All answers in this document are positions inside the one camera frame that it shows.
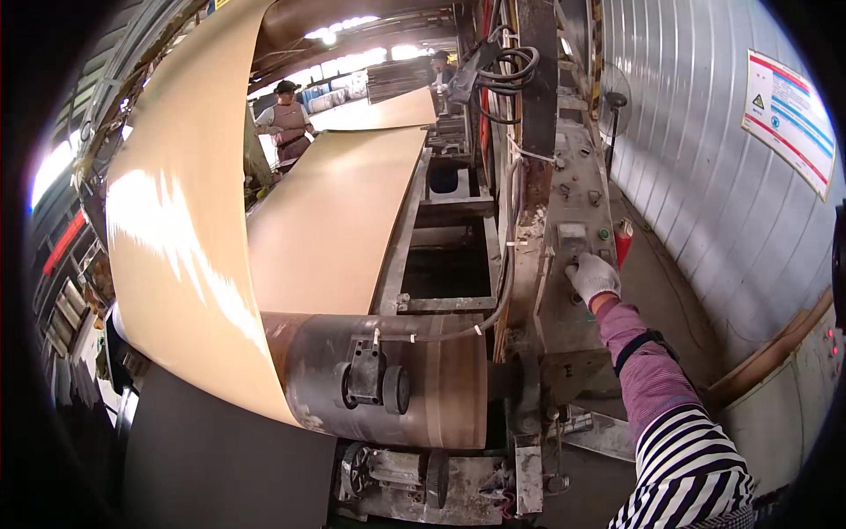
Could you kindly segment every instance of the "white work glove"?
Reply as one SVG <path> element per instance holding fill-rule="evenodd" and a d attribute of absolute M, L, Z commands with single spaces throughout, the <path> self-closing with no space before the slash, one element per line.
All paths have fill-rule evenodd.
<path fill-rule="evenodd" d="M 612 292 L 620 297 L 620 276 L 599 256 L 584 252 L 579 256 L 579 266 L 570 265 L 564 273 L 589 309 L 597 294 Z"/>

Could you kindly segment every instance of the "cap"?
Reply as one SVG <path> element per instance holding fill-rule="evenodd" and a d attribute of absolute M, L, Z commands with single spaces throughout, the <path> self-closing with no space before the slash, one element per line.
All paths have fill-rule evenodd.
<path fill-rule="evenodd" d="M 284 93 L 287 93 L 287 92 L 293 92 L 298 88 L 299 88 L 298 84 L 293 83 L 289 80 L 284 80 L 284 81 L 280 82 L 278 85 L 276 85 L 276 88 L 273 89 L 273 93 L 274 94 L 284 94 Z"/>

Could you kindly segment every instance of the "beige laminate sheet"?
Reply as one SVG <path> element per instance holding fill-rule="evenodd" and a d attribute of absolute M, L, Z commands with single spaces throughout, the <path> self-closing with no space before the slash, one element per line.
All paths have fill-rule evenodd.
<path fill-rule="evenodd" d="M 208 393 L 296 425 L 253 296 L 244 223 L 244 101 L 270 2 L 227 3 L 158 66 L 108 169 L 107 223 L 129 342 Z"/>
<path fill-rule="evenodd" d="M 437 116 L 428 88 L 419 88 L 375 105 L 351 102 L 316 114 L 311 122 L 320 130 L 374 130 L 428 125 Z"/>
<path fill-rule="evenodd" d="M 369 312 L 425 139 L 420 126 L 317 137 L 250 215 L 250 266 L 261 311 Z"/>

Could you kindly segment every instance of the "warning label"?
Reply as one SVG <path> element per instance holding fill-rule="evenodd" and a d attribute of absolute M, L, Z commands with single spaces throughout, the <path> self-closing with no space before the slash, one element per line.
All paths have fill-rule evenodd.
<path fill-rule="evenodd" d="M 826 200 L 837 137 L 810 81 L 786 65 L 749 50 L 741 126 L 784 158 Z"/>

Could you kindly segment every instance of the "fire extinguisher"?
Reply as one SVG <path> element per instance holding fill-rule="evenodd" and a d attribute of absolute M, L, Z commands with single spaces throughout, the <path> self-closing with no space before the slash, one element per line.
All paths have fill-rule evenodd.
<path fill-rule="evenodd" d="M 632 246 L 632 235 L 635 230 L 632 227 L 632 221 L 627 218 L 622 219 L 614 226 L 614 247 L 617 248 L 617 264 L 619 268 L 623 268 L 623 261 L 625 261 L 626 254 L 629 253 L 629 247 Z"/>

